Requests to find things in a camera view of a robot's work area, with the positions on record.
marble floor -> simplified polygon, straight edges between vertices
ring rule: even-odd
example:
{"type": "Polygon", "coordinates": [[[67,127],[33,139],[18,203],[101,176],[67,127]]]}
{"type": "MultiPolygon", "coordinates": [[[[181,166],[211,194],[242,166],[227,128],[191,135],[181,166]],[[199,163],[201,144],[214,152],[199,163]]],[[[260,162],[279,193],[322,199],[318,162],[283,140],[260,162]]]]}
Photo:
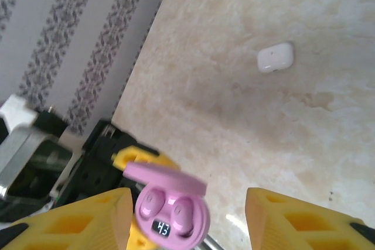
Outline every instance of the marble floor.
{"type": "Polygon", "coordinates": [[[374,35],[375,0],[163,0],[113,121],[208,182],[225,249],[250,249],[248,187],[375,227],[374,35]]]}

earbud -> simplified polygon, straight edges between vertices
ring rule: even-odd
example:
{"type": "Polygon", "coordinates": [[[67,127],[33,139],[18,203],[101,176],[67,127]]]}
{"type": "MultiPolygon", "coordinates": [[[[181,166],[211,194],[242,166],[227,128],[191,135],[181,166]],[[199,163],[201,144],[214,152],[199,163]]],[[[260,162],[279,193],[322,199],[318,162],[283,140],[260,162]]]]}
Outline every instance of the earbud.
{"type": "Polygon", "coordinates": [[[150,190],[141,203],[141,215],[145,219],[152,218],[160,212],[165,202],[164,193],[160,190],[150,190]]]}
{"type": "Polygon", "coordinates": [[[179,235],[187,235],[193,229],[193,203],[182,198],[174,203],[171,224],[179,235]]]}

patterned wallpaper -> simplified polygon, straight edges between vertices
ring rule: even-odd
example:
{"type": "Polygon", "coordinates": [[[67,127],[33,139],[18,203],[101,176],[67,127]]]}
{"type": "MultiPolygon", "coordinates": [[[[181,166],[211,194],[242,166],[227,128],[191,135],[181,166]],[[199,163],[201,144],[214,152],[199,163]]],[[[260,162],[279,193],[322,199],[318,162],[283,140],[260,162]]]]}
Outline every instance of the patterned wallpaper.
{"type": "Polygon", "coordinates": [[[53,105],[70,129],[111,118],[162,0],[1,0],[0,100],[53,105]]]}

pink earbuds case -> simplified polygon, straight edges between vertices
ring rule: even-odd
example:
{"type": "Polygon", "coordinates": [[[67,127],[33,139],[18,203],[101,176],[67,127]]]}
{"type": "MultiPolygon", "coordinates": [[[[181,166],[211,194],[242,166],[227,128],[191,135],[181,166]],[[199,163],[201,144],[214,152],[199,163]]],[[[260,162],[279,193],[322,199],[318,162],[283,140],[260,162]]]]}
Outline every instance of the pink earbuds case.
{"type": "Polygon", "coordinates": [[[135,218],[151,241],[169,250],[188,250],[204,240],[210,227],[203,199],[207,184],[151,163],[129,162],[123,175],[146,184],[135,203],[135,218]]]}

white plastic part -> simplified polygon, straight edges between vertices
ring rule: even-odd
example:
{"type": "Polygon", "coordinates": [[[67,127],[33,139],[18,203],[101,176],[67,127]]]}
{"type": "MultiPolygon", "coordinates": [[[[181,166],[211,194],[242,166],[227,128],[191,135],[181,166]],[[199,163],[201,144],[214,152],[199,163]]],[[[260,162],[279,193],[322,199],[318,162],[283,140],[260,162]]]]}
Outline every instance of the white plastic part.
{"type": "Polygon", "coordinates": [[[287,69],[293,61],[293,45],[289,42],[273,45],[258,53],[258,69],[261,73],[287,69]]]}
{"type": "Polygon", "coordinates": [[[11,133],[18,125],[31,126],[38,113],[28,108],[28,102],[24,98],[11,95],[0,107],[0,116],[11,133]]]}

